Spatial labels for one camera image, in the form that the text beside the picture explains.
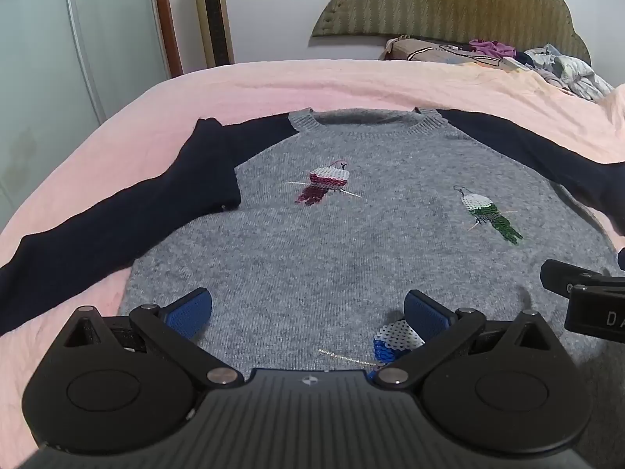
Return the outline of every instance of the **metal screw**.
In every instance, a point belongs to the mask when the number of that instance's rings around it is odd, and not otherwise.
[[[390,385],[400,385],[408,380],[408,372],[401,368],[382,368],[377,376]]]
[[[216,385],[229,385],[235,382],[238,376],[236,370],[223,366],[214,368],[206,374],[208,380]]]

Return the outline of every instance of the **wooden door frame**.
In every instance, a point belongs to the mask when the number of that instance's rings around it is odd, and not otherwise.
[[[171,14],[170,0],[156,0],[156,8],[158,10],[157,17],[161,25],[162,41],[171,77],[178,77],[183,74],[182,62],[180,61],[176,33],[174,32],[174,18]]]

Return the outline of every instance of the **bed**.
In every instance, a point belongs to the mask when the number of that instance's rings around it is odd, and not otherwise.
[[[389,30],[397,36],[404,32]],[[583,54],[585,46],[576,46]],[[592,103],[550,86],[535,72],[474,63],[316,60],[231,65],[161,83],[95,131],[12,217],[0,234],[0,264],[11,259],[23,236],[51,229],[115,192],[161,174],[198,118],[215,117],[226,125],[306,107],[410,111],[417,106],[496,115],[597,163],[625,161],[625,86]],[[625,247],[625,236],[610,220],[593,214],[614,248]],[[2,469],[12,469],[36,449],[21,413],[21,394],[59,329],[80,305],[115,315],[129,273],[115,272],[0,337]],[[601,432],[593,435],[596,439]]]

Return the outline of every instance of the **bed headboard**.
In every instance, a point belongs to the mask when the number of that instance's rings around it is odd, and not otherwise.
[[[552,43],[590,62],[564,0],[331,0],[312,35],[499,40],[519,50]]]

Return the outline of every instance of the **pink blanket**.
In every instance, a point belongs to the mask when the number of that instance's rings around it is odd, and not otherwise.
[[[198,118],[223,124],[312,107],[412,109],[494,114],[600,163],[625,161],[625,86],[599,104],[570,97],[533,72],[476,64],[289,61],[204,70],[155,86],[108,120],[18,209],[0,234],[0,265],[24,235],[45,231],[96,202],[165,171]],[[625,246],[595,213],[615,247]],[[0,338],[0,467],[11,469],[36,446],[21,395],[58,330],[80,305],[115,315],[129,270],[114,273],[54,310]]]

